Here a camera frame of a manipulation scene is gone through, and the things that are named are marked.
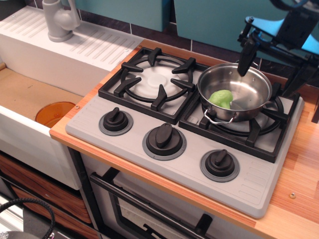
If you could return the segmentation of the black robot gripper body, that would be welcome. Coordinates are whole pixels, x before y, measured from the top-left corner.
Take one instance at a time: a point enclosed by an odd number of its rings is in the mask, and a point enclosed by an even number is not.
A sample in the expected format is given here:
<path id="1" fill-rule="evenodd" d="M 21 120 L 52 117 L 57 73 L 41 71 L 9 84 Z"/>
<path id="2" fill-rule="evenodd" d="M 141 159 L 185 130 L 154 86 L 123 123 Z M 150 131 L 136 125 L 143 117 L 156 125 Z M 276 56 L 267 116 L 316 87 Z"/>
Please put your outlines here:
<path id="1" fill-rule="evenodd" d="M 278 60 L 288 62 L 314 62 L 319 55 L 319 41 L 312 31 L 319 25 L 319 14 L 289 11 L 282 20 L 266 20 L 248 16 L 246 26 L 238 37 L 241 46 L 248 39 L 258 42 L 262 51 Z"/>

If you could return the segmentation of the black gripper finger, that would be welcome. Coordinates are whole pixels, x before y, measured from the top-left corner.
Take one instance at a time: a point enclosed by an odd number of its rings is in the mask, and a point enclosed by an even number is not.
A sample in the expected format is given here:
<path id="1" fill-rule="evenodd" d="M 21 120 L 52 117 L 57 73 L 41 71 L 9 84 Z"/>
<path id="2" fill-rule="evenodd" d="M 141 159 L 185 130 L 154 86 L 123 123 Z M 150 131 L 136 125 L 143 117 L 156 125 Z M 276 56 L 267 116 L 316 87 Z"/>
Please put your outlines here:
<path id="1" fill-rule="evenodd" d="M 294 72 L 284 86 L 283 97 L 290 97 L 304 84 L 318 76 L 318 61 L 288 62 L 288 64 L 294 67 Z"/>
<path id="2" fill-rule="evenodd" d="M 240 76 L 245 76 L 252 62 L 254 61 L 258 51 L 258 42 L 253 39 L 248 39 L 243 44 L 242 51 L 239 57 L 237 71 Z"/>

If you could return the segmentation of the black blue robot arm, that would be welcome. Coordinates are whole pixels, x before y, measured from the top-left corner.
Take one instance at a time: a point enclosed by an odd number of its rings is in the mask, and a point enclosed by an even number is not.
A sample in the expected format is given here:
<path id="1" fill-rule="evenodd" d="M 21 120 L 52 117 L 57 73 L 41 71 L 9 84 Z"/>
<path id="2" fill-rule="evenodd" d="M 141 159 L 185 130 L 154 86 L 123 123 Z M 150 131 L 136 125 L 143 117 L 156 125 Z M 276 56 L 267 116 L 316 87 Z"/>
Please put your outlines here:
<path id="1" fill-rule="evenodd" d="M 282 20 L 248 16 L 238 41 L 242 46 L 238 73 L 245 76 L 261 51 L 294 67 L 282 95 L 289 97 L 319 75 L 319 41 L 312 32 L 319 24 L 317 0 L 273 0 L 272 5 L 287 12 Z"/>

